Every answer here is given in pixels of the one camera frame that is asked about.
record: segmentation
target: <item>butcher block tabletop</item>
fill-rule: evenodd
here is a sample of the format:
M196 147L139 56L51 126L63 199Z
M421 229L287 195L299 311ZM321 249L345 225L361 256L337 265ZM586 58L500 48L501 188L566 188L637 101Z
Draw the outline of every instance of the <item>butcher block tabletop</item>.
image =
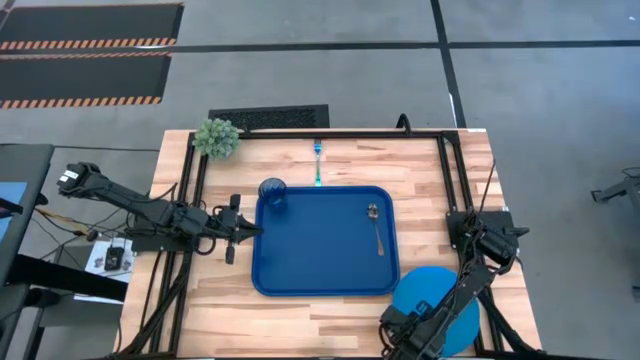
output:
M189 133L165 132L150 196L158 196L180 182ZM489 137L484 130L459 130L459 134L471 193L474 203L479 204L493 161ZM457 203L463 204L450 144L447 152ZM194 194L198 159L196 153L187 199ZM240 211L254 222L260 183L277 177L288 186L313 186L315 161L313 140L242 140L238 152L229 159L208 162L202 199L210 211L216 205L228 205L231 194L241 194ZM391 195L402 276L429 265L457 270L457 256L449 245L445 223L449 207L435 140L325 139L321 175L326 186L375 185ZM504 206L495 172L485 210ZM208 247L208 241L203 240L202 249ZM390 295L267 297L251 282L253 240L236 246L233 265L224 262L225 247L224 241L218 241L211 255L194 254L179 357L380 355L378 320L391 302ZM156 255L142 253L135 260L121 318L123 347L138 333ZM156 306L164 257L155 276L147 318ZM180 263L177 258L174 274ZM513 328L525 342L540 348L521 267L515 264L511 272L498 276L492 289L496 305ZM162 330L161 351L168 348L172 319L170 309ZM491 348L483 311L481 327L485 347Z

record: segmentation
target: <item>spoon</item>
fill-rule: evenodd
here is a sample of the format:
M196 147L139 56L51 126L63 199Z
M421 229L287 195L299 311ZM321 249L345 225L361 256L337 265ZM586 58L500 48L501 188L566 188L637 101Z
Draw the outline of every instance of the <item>spoon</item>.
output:
M378 230L378 206L376 206L376 204L369 204L369 207L367 208L367 216L369 216L369 219L373 221L373 227L376 230L376 240L378 240L378 255L384 256L384 247L382 246L382 241L380 241L380 231Z

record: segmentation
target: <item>hazard tape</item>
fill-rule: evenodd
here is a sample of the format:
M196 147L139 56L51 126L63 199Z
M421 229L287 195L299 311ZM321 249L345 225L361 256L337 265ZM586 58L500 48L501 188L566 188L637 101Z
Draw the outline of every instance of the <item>hazard tape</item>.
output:
M122 58L140 56L169 56L168 51L151 51L142 53L109 53L109 54L66 54L66 55L0 55L0 60L41 60L41 59L95 59Z
M162 101L158 96L129 96L85 99L0 100L0 109L33 109L80 106L155 105Z
M173 38L109 39L109 40L52 40L52 41L3 41L0 50L33 49L91 49L126 46L169 46Z

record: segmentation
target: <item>blue tray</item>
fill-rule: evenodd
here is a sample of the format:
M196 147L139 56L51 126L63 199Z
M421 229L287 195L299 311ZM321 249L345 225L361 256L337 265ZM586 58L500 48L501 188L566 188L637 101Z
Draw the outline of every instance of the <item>blue tray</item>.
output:
M379 209L378 255L367 207ZM400 278L391 197L376 186L289 187L284 204L259 198L251 279L267 296L384 295Z

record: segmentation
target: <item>gray floor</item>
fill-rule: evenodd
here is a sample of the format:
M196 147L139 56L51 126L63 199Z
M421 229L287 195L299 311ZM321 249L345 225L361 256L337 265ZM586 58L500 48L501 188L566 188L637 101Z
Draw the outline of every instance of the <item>gray floor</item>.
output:
M640 6L633 0L441 3L450 41L640 39ZM437 38L428 1L186 4L179 44ZM625 199L597 205L589 191L640 165L640 48L455 50L452 56L468 126L488 129L507 204L516 222L532 229L522 240L522 260L544 348L637 359L640 304L631 294L631 284L640 283L637 217ZM329 104L333 127L390 126L400 112L414 127L453 126L437 50L178 54L159 105L4 110L0 142L157 148L165 129L193 128L208 109L311 103ZM156 156L57 150L44 192L55 211L96 221L111 208L56 195L54 180L64 165L93 161L114 180L145 191ZM31 229L21 251L35 256L54 247ZM32 318L23 313L10 358L24 346ZM104 355L115 327L116 319L47 331L38 358Z

